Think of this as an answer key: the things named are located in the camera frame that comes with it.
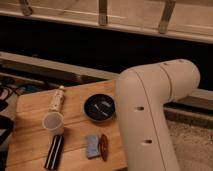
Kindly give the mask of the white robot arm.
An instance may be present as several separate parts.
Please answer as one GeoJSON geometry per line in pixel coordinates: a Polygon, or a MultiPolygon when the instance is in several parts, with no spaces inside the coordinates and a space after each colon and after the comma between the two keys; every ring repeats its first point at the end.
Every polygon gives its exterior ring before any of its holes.
{"type": "Polygon", "coordinates": [[[180,171],[163,106],[195,91],[200,73],[189,60],[131,67],[115,82],[116,115],[128,171],[180,171]]]}

